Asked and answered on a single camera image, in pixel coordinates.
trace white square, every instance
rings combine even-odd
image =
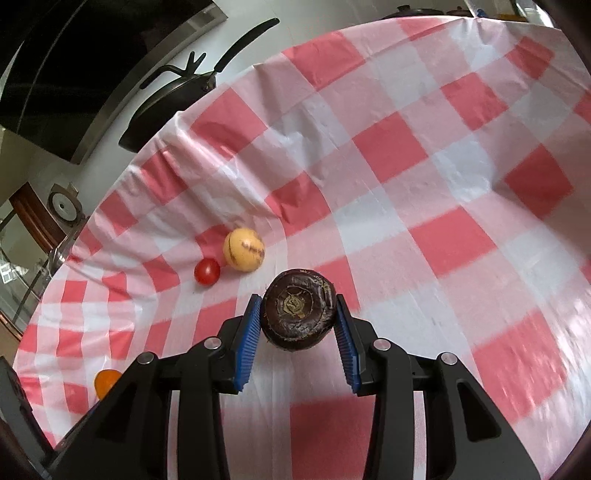
[[[198,312],[184,316],[173,316],[168,327],[168,333],[162,349],[162,357],[185,353],[193,346],[193,335],[197,325]]]
[[[380,53],[369,65],[399,110],[439,88],[411,43]]]
[[[579,270],[577,261],[545,225],[523,233],[501,247],[538,303],[559,292]]]
[[[55,328],[61,322],[61,304],[60,303],[40,303],[37,307],[40,312],[37,320],[39,327]]]
[[[268,128],[229,162],[234,164],[240,178],[248,183],[253,191],[266,195],[283,187],[304,170],[284,149],[282,142],[288,140],[285,135]],[[202,186],[199,184],[192,192],[200,202],[201,189]]]
[[[541,142],[546,140],[571,114],[571,109],[552,91],[536,82],[509,111]]]
[[[351,140],[318,93],[293,107],[270,130],[273,142],[304,170]]]
[[[509,35],[488,31],[474,21],[455,21],[446,26],[448,35],[457,43],[473,72],[500,59],[513,47]]]
[[[347,254],[406,230],[382,187],[374,188],[340,208],[333,218]]]
[[[197,319],[197,315],[201,309],[203,303],[202,289],[200,285],[195,283],[195,278],[193,277],[192,272],[193,269],[191,268],[190,270],[191,279],[182,281],[177,287],[180,290],[178,292],[178,297],[182,301],[178,301],[174,306],[173,318],[194,314],[195,319]]]
[[[264,201],[242,177],[235,161],[224,163],[207,181],[192,187],[191,192],[197,199],[196,208],[201,212],[215,212],[210,216],[218,223],[226,224],[242,218],[253,204],[260,205]]]
[[[438,282],[363,307],[361,313],[378,336],[412,355],[435,358],[454,352],[471,358],[468,341]]]
[[[68,433],[69,430],[74,426],[80,415],[59,408],[67,405],[65,395],[61,395],[60,398],[52,398],[49,405],[57,407],[54,408],[43,405],[43,409],[47,415],[47,423],[49,424],[50,432],[53,434],[55,439],[59,441],[66,436],[66,433]]]
[[[431,157],[452,195],[468,203],[492,190],[496,167],[473,134]]]
[[[136,269],[141,265],[142,259],[138,258],[136,255],[129,254],[129,250],[131,249],[128,244],[128,242],[131,242],[129,238],[130,237],[123,237],[116,242],[113,242],[112,246],[109,248],[108,254],[106,253],[106,250],[100,250],[93,257],[93,260],[97,263],[100,261],[103,265],[112,265],[113,270],[118,269],[119,271],[125,272]]]
[[[118,302],[84,301],[80,305],[85,332],[108,332],[111,329],[111,310]]]

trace cherry tomato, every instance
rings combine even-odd
[[[101,370],[96,374],[95,377],[95,390],[96,396],[99,397],[99,400],[102,400],[107,396],[109,390],[113,388],[113,385],[117,382],[118,379],[121,377],[121,372],[117,370]]]
[[[204,258],[195,267],[195,280],[201,285],[213,285],[219,277],[220,264],[213,258]]]

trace metal pole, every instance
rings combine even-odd
[[[10,220],[12,220],[12,217],[14,217],[16,214],[17,213],[14,210],[11,210],[8,216],[2,222],[0,222],[0,232],[4,230],[4,227],[8,225],[8,222],[10,222]]]
[[[35,278],[33,278],[33,281],[31,282],[31,284],[27,288],[27,291],[25,292],[24,296],[22,297],[22,300],[21,300],[20,304],[18,305],[17,311],[14,314],[14,317],[12,319],[12,322],[15,326],[17,325],[18,316],[21,314],[21,311],[22,311],[23,307],[25,306],[25,302],[27,301],[27,298],[29,298],[29,295],[33,291],[33,287],[35,286],[35,283],[37,283],[37,281],[39,280],[39,277],[41,277],[41,274],[45,271],[46,266],[47,266],[47,260],[45,260],[45,263],[39,269],[39,271],[37,272],[37,275],[35,275]],[[35,294],[35,292],[33,292],[33,295],[37,298],[37,300],[39,300],[39,297],[37,296],[37,294]]]

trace black pan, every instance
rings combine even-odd
[[[422,17],[424,15],[444,15],[444,13],[441,10],[435,10],[434,8],[410,8],[410,5],[400,5],[396,13],[388,15],[382,20],[399,17]]]
[[[203,53],[195,61],[195,52],[191,52],[184,70],[174,65],[163,65],[152,73],[140,88],[146,88],[162,72],[179,75],[176,80],[164,85],[150,95],[134,113],[129,126],[119,140],[119,145],[132,152],[139,150],[152,138],[176,112],[186,110],[201,97],[216,87],[216,75],[246,46],[250,45],[264,32],[279,23],[278,18],[271,18],[243,35],[224,56],[216,63],[212,72],[195,73],[205,58]]]

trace dark purple vegetable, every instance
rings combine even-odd
[[[261,327],[269,341],[289,351],[319,343],[335,323],[334,285],[312,270],[287,270],[262,301]]]

